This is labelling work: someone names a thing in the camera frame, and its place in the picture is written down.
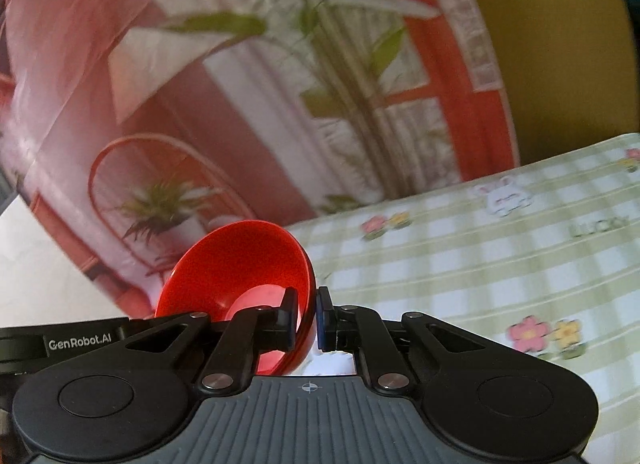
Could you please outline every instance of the yellow flower print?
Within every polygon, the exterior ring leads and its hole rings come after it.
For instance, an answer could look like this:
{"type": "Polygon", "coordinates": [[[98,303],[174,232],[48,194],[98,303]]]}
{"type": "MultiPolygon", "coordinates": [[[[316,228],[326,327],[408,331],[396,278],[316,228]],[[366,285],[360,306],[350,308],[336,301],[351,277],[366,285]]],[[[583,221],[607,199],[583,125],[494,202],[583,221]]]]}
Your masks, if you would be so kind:
{"type": "Polygon", "coordinates": [[[633,173],[638,169],[638,161],[633,158],[624,158],[618,161],[623,168],[633,173]]]}
{"type": "Polygon", "coordinates": [[[408,211],[396,213],[389,219],[389,225],[395,229],[403,228],[411,224],[411,215],[408,211]]]}
{"type": "Polygon", "coordinates": [[[559,321],[556,323],[556,330],[551,335],[556,340],[561,350],[565,350],[571,345],[577,345],[582,341],[580,335],[580,321],[577,319],[571,321],[559,321]]]}

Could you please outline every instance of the green leaves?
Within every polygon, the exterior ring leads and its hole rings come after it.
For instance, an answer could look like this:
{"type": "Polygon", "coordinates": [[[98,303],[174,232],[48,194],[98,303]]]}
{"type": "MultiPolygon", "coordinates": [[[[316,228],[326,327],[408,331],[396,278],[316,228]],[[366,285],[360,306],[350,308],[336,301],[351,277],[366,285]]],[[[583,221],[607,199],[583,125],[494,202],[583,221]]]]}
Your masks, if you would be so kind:
{"type": "Polygon", "coordinates": [[[209,198],[221,191],[216,188],[194,187],[191,182],[168,180],[134,189],[131,199],[120,206],[124,216],[134,219],[123,238],[133,235],[146,237],[159,235],[180,225],[189,217],[209,207],[209,198]]]}
{"type": "Polygon", "coordinates": [[[300,94],[309,113],[315,118],[340,117],[339,102],[324,89],[309,89],[300,94]]]}
{"type": "Polygon", "coordinates": [[[229,32],[249,37],[263,34],[266,24],[257,16],[222,11],[173,18],[164,28],[175,32],[229,32]]]}
{"type": "Polygon", "coordinates": [[[429,20],[440,16],[440,10],[419,0],[329,0],[331,6],[355,7],[379,12],[394,12],[410,18],[429,20]]]}
{"type": "Polygon", "coordinates": [[[300,11],[298,27],[305,36],[308,36],[318,24],[318,11],[315,8],[304,6],[300,11]]]}
{"type": "Polygon", "coordinates": [[[402,37],[404,36],[404,27],[398,30],[389,31],[383,34],[378,40],[371,53],[370,65],[376,76],[380,76],[391,62],[398,56],[402,48],[402,37]]]}
{"type": "Polygon", "coordinates": [[[352,211],[363,206],[351,195],[325,195],[324,198],[327,203],[319,206],[319,210],[327,215],[352,211]]]}

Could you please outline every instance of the metal pivot screw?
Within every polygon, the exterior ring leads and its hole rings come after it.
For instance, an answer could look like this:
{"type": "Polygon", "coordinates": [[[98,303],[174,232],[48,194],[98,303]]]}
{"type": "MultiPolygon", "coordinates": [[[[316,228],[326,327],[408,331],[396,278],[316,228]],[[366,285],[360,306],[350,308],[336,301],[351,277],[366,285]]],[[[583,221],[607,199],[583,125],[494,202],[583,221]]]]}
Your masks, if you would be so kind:
{"type": "Polygon", "coordinates": [[[202,386],[210,388],[211,390],[222,390],[223,388],[230,387],[234,382],[228,374],[209,374],[202,378],[202,386]]]}
{"type": "Polygon", "coordinates": [[[409,378],[403,374],[382,374],[378,378],[378,384],[385,390],[398,390],[409,384],[409,378]]]}

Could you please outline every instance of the green plaid cloth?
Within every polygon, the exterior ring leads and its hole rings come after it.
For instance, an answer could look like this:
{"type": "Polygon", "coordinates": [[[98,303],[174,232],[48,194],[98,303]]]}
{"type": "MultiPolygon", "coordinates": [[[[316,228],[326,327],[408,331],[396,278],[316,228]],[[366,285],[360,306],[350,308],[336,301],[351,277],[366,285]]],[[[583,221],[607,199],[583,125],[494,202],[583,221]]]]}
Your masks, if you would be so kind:
{"type": "Polygon", "coordinates": [[[548,334],[530,353],[581,375],[598,396],[585,458],[638,464],[640,160],[624,161],[634,148],[640,134],[511,170],[532,201],[505,217],[474,189],[497,175],[289,229],[335,304],[385,319],[419,310],[508,346],[518,329],[541,325],[548,334]],[[410,225],[364,239],[373,216],[401,212],[410,225]]]}

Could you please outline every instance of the yellow wall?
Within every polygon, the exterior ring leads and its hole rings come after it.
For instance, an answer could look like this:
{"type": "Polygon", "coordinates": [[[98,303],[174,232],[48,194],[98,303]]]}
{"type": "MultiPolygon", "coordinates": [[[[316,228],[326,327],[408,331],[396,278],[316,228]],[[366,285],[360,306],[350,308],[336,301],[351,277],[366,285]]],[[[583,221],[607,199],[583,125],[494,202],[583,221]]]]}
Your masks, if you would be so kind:
{"type": "Polygon", "coordinates": [[[638,74],[623,0],[478,0],[522,163],[638,131],[638,74]]]}

